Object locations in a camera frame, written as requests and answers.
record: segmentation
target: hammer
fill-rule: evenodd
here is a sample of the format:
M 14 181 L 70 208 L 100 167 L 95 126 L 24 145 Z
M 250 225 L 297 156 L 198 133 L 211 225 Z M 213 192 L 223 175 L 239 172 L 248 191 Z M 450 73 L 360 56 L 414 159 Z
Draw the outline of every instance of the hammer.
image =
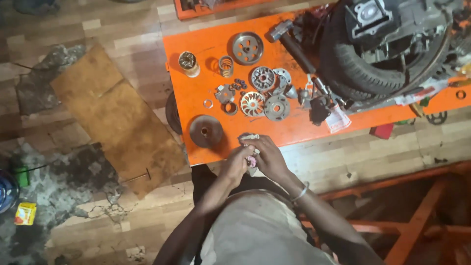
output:
M 293 28 L 293 22 L 291 20 L 285 20 L 269 32 L 271 41 L 276 42 L 280 40 L 281 44 L 285 49 L 293 56 L 294 60 L 301 66 L 302 70 L 307 74 L 313 74 L 316 69 L 311 64 L 309 59 L 304 55 L 298 44 L 289 36 L 288 31 Z

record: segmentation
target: tire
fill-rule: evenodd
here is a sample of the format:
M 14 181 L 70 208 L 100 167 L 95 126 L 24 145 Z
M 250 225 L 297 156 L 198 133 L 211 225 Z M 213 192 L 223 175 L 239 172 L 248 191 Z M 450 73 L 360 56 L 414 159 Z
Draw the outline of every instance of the tire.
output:
M 167 102 L 165 103 L 165 117 L 167 118 L 170 128 L 172 128 L 172 130 L 178 135 L 182 135 L 183 130 L 181 128 L 180 116 L 178 115 L 177 109 L 177 100 L 175 99 L 174 92 L 169 95 Z
M 406 82 L 406 76 L 396 70 L 382 70 L 366 63 L 355 52 L 353 44 L 347 36 L 345 25 L 345 6 L 350 0 L 342 0 L 335 8 L 330 22 L 325 26 L 320 44 L 320 70 L 334 92 L 353 100 L 366 100 L 389 95 Z M 428 52 L 408 66 L 409 80 L 414 79 L 433 59 L 445 37 L 437 36 L 430 43 Z M 446 52 L 432 69 L 417 82 L 423 83 L 431 77 L 446 59 Z

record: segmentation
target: wooden floor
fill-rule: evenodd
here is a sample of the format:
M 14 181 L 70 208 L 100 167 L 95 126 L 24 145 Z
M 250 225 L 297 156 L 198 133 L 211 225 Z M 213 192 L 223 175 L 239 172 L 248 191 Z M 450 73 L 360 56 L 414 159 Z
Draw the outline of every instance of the wooden floor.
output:
M 29 70 L 9 64 L 33 66 L 51 45 L 67 47 L 101 43 L 123 75 L 165 123 L 165 101 L 172 91 L 165 70 L 162 36 L 220 24 L 297 10 L 328 0 L 278 0 L 180 22 L 173 0 L 145 0 L 123 4 L 110 0 L 68 0 L 56 16 L 32 17 L 11 11 L 0 2 L 7 27 L 0 29 L 0 151 L 19 142 L 43 153 L 65 151 L 87 142 L 83 130 L 64 107 L 20 117 L 15 94 L 18 75 Z M 471 158 L 471 108 L 450 111 L 442 126 L 425 119 L 396 126 L 391 139 L 380 140 L 362 130 L 282 148 L 289 168 L 309 180 L 317 192 L 413 172 Z M 219 164 L 210 168 L 217 172 Z M 72 217 L 52 231 L 47 258 L 59 255 L 73 264 L 149 264 L 161 245 L 192 209 L 193 186 L 189 167 L 138 201 L 131 192 L 109 207 L 94 210 L 84 219 Z M 109 206 L 103 194 L 81 205 Z

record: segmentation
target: orange metal frame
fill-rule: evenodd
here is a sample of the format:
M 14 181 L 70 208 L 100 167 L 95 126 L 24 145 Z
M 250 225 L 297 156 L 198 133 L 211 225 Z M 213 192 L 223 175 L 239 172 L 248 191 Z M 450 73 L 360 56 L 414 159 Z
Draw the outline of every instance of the orange metal frame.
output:
M 455 225 L 427 226 L 427 221 L 433 214 L 435 206 L 439 202 L 440 197 L 446 191 L 447 184 L 450 181 L 449 177 L 443 175 L 452 174 L 465 176 L 469 184 L 469 192 L 471 192 L 470 172 L 471 160 L 427 169 L 416 173 L 403 175 L 398 178 L 387 179 L 385 181 L 368 183 L 366 185 L 361 185 L 341 191 L 325 193 L 321 195 L 321 198 L 328 200 L 344 197 L 347 195 L 361 196 L 361 193 L 363 192 L 381 189 L 421 178 L 441 176 L 435 181 L 432 188 L 424 197 L 422 203 L 415 211 L 409 223 L 405 224 L 396 222 L 374 222 L 358 220 L 352 220 L 349 222 L 358 232 L 399 235 L 399 239 L 396 241 L 385 259 L 386 265 L 404 264 L 409 253 L 420 237 L 441 238 L 441 240 L 444 242 L 442 256 L 440 258 L 441 264 L 469 265 L 470 263 L 462 263 L 463 256 L 466 256 L 466 254 L 463 254 L 462 252 L 462 246 L 465 243 L 471 242 L 471 227 Z M 313 228 L 312 224 L 306 219 L 305 216 L 301 216 L 301 222 L 306 227 Z M 471 257 L 469 255 L 465 257 L 465 259 L 467 259 L 467 262 L 471 262 Z
M 302 12 L 304 10 L 286 12 L 163 38 L 168 69 L 183 129 L 182 138 L 188 151 L 188 160 L 191 166 L 225 159 L 233 148 L 239 146 L 237 137 L 244 132 L 269 135 L 277 146 L 285 146 L 332 135 L 325 123 L 319 127 L 314 126 L 309 121 L 309 110 L 302 109 L 296 99 L 289 99 L 291 104 L 289 116 L 283 121 L 273 122 L 266 117 L 247 117 L 240 110 L 234 116 L 228 116 L 214 96 L 218 86 L 231 84 L 235 78 L 240 78 L 248 83 L 250 72 L 258 66 L 270 68 L 282 67 L 290 72 L 293 85 L 297 88 L 304 88 L 307 82 L 307 75 L 294 61 L 293 57 L 280 42 L 270 43 L 265 38 L 267 32 L 274 25 L 284 19 L 293 19 Z M 225 78 L 219 74 L 218 59 L 224 55 L 232 54 L 231 44 L 235 35 L 245 31 L 253 31 L 263 39 L 264 54 L 260 61 L 253 66 L 235 64 L 234 75 L 231 78 Z M 201 67 L 200 74 L 195 78 L 187 77 L 178 64 L 179 55 L 186 50 L 195 54 L 196 60 Z M 430 101 L 429 106 L 424 108 L 424 112 L 426 114 L 433 114 L 471 105 L 470 96 L 463 100 L 456 98 L 455 94 L 458 90 L 464 90 L 468 95 L 471 95 L 471 85 L 460 87 L 459 89 L 447 88 Z M 249 88 L 246 91 L 256 90 L 249 84 Z M 214 106 L 211 109 L 203 106 L 205 99 L 211 99 L 214 102 Z M 241 95 L 237 91 L 234 102 L 239 105 L 240 100 Z M 189 127 L 192 121 L 199 115 L 215 117 L 219 120 L 224 130 L 222 140 L 212 149 L 200 148 L 191 141 Z M 352 120 L 352 124 L 338 133 L 349 133 L 382 124 L 407 120 L 416 117 L 416 115 L 409 107 L 391 106 L 350 115 L 349 117 Z
M 257 4 L 272 2 L 274 0 L 233 0 L 228 1 L 219 5 L 216 5 L 213 10 L 208 7 L 202 7 L 201 5 L 195 5 L 195 10 L 183 10 L 180 0 L 174 0 L 175 9 L 177 11 L 177 17 L 179 20 L 200 17 L 205 15 L 214 14 L 217 12 L 245 8 Z

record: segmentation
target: bracelet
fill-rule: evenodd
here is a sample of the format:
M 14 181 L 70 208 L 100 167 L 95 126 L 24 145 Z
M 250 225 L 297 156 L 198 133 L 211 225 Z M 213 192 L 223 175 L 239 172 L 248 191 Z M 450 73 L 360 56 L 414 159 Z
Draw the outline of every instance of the bracelet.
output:
M 309 181 L 305 181 L 305 182 L 303 182 L 303 184 L 304 184 L 304 189 L 301 191 L 301 193 L 299 194 L 299 196 L 296 197 L 296 198 L 294 198 L 294 199 L 292 199 L 291 202 L 295 202 L 295 201 L 299 200 L 299 198 L 301 198 L 304 194 L 306 194 L 306 192 L 307 192 L 308 189 L 309 189 Z

